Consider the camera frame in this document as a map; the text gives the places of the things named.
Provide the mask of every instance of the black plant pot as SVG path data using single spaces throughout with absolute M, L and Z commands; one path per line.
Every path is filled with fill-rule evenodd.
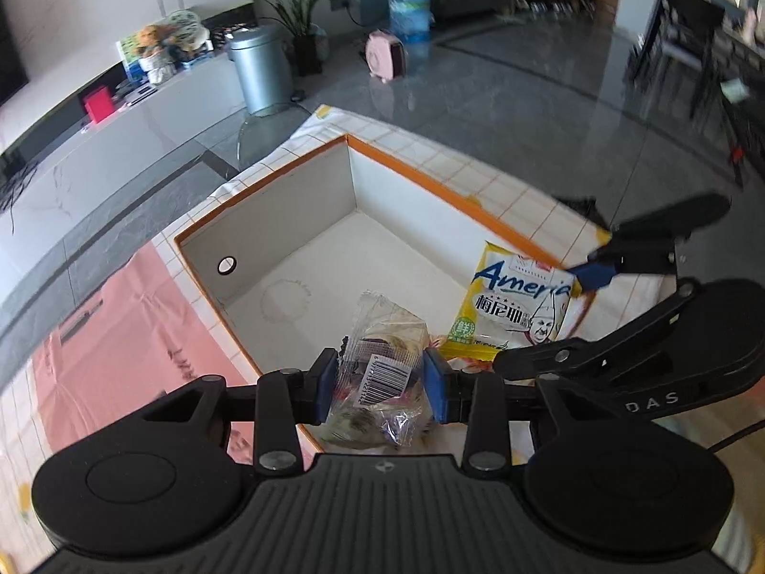
M 321 62 L 316 55 L 316 37 L 312 34 L 293 36 L 297 74 L 301 77 L 312 76 L 321 72 Z

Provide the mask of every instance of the pink fan heater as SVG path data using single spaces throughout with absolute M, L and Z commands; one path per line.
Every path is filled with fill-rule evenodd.
M 404 45 L 390 32 L 376 30 L 366 42 L 366 63 L 370 73 L 389 82 L 406 74 Z

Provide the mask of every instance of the chef illustration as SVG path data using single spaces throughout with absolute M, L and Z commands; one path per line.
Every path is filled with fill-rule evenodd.
M 556 325 L 556 299 L 554 295 L 548 295 L 542 304 L 539 304 L 539 308 L 532 315 L 529 324 L 529 331 L 525 333 L 525 337 L 531 345 L 541 345 L 549 341 Z

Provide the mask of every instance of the wall outlet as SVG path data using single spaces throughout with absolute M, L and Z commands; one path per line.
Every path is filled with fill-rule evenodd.
M 341 11 L 343 8 L 350 8 L 351 0 L 330 0 L 330 11 Z

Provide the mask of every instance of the pink cloth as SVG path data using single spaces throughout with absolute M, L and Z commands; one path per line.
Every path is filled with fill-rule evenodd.
M 62 333 L 87 311 L 87 322 L 62 344 Z M 200 375 L 223 375 L 228 386 L 246 384 L 152 244 L 55 330 L 32 360 L 54 452 Z M 229 453 L 237 462 L 251 462 L 252 428 L 232 426 Z

